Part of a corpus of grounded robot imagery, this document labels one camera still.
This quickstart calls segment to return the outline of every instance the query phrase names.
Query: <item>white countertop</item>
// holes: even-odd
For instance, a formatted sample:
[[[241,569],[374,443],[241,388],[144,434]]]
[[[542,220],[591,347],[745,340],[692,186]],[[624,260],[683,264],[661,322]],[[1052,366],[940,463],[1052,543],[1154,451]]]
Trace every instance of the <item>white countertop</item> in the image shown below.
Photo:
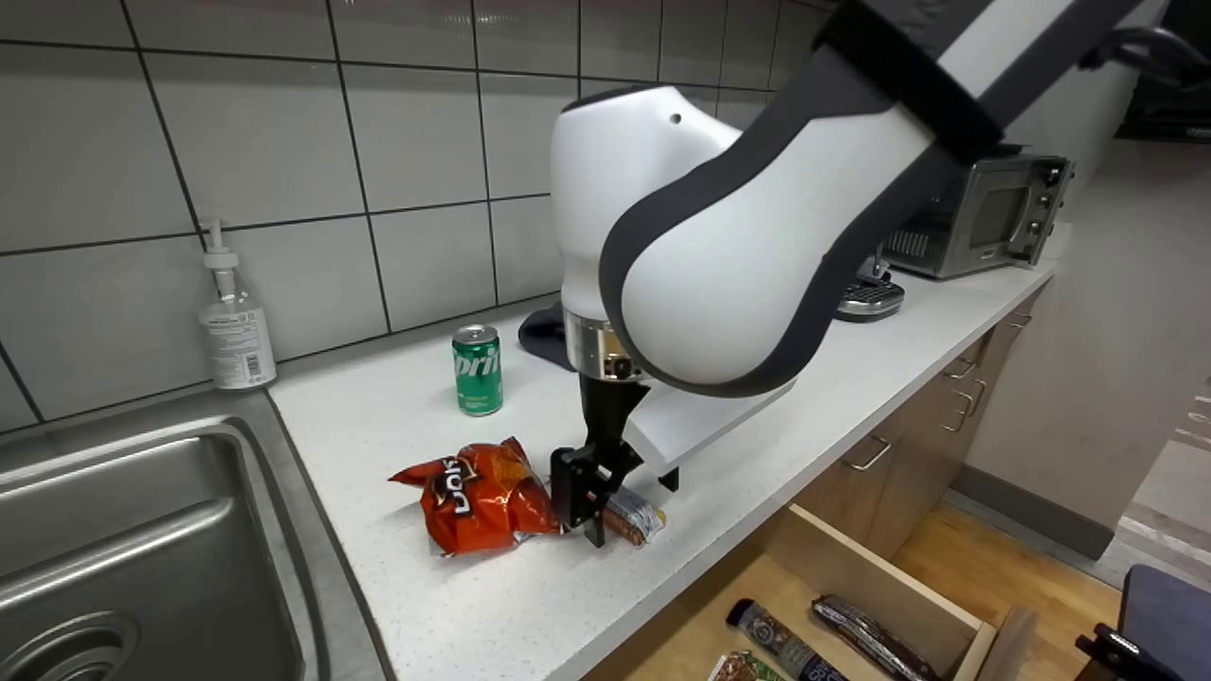
[[[543,478],[548,451],[581,443],[576,375],[524,355],[517,317],[498,326],[507,401],[489,422],[456,414],[445,338],[277,384],[398,678],[579,678],[1047,277],[897,279],[897,317],[837,322],[792,394],[682,467],[671,525],[642,548],[537,536],[440,560],[421,491],[386,486],[401,467],[507,434]]]

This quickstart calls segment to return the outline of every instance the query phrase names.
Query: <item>green soda can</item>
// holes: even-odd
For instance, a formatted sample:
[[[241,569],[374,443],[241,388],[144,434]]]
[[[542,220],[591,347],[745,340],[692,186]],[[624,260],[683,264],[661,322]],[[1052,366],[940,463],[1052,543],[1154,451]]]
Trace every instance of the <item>green soda can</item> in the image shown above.
[[[489,417],[504,404],[498,338],[490,326],[461,326],[453,335],[453,394],[466,417]]]

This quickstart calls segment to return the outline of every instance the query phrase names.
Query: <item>kitchen cabinet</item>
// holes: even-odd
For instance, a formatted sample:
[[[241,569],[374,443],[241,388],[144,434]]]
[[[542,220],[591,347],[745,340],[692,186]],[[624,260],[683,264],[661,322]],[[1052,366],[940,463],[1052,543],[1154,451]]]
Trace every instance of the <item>kitchen cabinet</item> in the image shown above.
[[[912,401],[820,472],[798,502],[876,557],[894,557],[946,495],[989,394],[1028,322],[1022,304],[992,335],[942,366]]]

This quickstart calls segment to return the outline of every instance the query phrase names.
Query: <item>soap dispenser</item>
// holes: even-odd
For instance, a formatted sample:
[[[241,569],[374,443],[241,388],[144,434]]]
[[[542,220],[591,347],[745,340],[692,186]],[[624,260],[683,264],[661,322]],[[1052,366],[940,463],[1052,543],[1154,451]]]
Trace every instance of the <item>soap dispenser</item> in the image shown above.
[[[237,287],[237,254],[223,244],[223,222],[208,222],[204,269],[217,277],[217,298],[202,311],[220,389],[256,389],[277,380],[266,306]]]

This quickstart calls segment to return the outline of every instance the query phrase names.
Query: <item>red chip bag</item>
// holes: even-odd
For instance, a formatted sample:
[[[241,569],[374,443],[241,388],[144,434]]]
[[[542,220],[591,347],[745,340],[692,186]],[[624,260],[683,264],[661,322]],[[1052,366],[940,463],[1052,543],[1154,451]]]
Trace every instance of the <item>red chip bag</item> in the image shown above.
[[[559,535],[517,438],[470,443],[453,457],[410,467],[391,482],[425,487],[425,525],[444,553],[489,553],[522,535]]]

